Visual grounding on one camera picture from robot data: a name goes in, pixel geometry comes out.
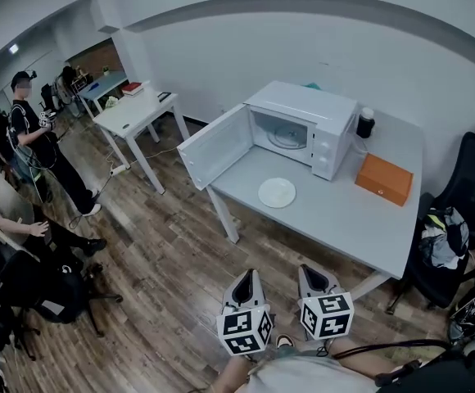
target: black thermos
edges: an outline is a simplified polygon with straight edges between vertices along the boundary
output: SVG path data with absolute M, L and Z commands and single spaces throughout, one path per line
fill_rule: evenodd
M 362 138 L 369 138 L 374 124 L 376 124 L 374 121 L 374 111 L 365 107 L 361 110 L 356 133 Z

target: orange box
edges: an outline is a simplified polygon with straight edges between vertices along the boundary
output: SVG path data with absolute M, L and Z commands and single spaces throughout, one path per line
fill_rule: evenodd
M 412 188 L 413 174 L 388 161 L 368 154 L 355 184 L 399 206 L 407 201 Z

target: black cap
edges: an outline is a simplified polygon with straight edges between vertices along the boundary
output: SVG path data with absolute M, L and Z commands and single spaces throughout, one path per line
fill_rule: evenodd
M 30 75 L 26 71 L 20 71 L 19 73 L 16 73 L 10 84 L 12 92 L 16 91 L 17 82 L 23 79 L 27 79 L 30 81 Z

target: white plate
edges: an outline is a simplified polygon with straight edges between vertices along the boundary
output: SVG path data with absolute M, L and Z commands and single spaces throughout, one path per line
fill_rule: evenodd
M 270 208 L 283 208 L 296 198 L 296 187 L 283 178 L 265 180 L 257 192 L 260 201 Z

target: shoe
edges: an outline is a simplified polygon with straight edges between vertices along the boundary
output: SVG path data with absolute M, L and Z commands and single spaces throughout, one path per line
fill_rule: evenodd
M 96 201 L 96 199 L 99 198 L 99 190 L 98 189 L 90 189 L 90 192 L 92 193 L 92 201 Z
M 280 346 L 294 346 L 294 341 L 288 335 L 278 335 L 276 338 L 276 348 Z
M 88 258 L 91 258 L 96 252 L 102 251 L 105 247 L 105 239 L 90 239 L 88 240 L 87 246 L 83 249 L 83 253 Z
M 101 204 L 96 204 L 95 206 L 93 206 L 93 208 L 90 210 L 89 213 L 83 214 L 83 217 L 90 217 L 91 215 L 95 215 L 99 212 L 100 209 L 101 209 Z

